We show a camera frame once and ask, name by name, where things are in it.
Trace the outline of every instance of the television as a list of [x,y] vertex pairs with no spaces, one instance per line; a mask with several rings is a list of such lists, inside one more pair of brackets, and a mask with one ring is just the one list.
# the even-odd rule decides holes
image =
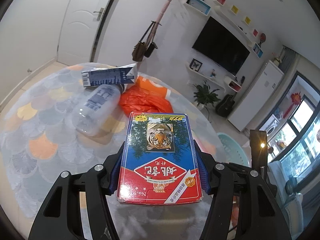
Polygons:
[[250,51],[224,26],[210,17],[193,49],[236,75]]

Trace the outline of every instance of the brown bag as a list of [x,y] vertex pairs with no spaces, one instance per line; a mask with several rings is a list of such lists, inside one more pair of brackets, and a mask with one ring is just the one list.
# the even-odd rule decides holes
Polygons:
[[155,22],[152,22],[149,26],[149,28],[147,29],[147,31],[144,33],[144,35],[142,36],[141,40],[138,42],[138,44],[134,47],[134,50],[132,52],[132,60],[136,61],[136,62],[140,62],[143,60],[143,56],[145,54],[145,52],[147,51],[147,46],[145,42],[142,42],[142,40],[144,39],[144,37],[147,35],[147,33],[149,32],[150,28],[155,24]]

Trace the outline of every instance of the figurine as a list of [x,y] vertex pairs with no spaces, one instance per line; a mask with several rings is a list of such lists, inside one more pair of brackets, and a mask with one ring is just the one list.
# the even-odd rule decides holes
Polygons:
[[212,69],[212,72],[211,72],[211,75],[210,75],[210,77],[212,78],[212,77],[216,77],[216,73],[215,73],[215,70],[214,69]]

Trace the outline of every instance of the black bag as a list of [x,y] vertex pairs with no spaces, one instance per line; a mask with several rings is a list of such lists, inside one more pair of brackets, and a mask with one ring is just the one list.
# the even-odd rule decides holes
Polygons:
[[145,52],[144,56],[145,57],[150,57],[154,49],[158,49],[157,45],[154,42],[151,42],[149,45],[149,48]]
[[145,55],[147,51],[147,46],[145,42],[142,42],[144,37],[147,35],[148,31],[150,28],[155,24],[155,22],[152,22],[147,29],[147,31],[144,33],[142,36],[141,40],[137,43],[137,45],[134,47],[133,52],[132,52],[132,60],[136,62],[140,62],[143,60],[143,56]]

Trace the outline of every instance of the refrigerator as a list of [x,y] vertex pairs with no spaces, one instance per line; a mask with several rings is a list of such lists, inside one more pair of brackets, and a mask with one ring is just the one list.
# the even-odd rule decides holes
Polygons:
[[273,62],[265,63],[255,84],[228,116],[229,122],[242,131],[269,99],[282,76],[283,72]]

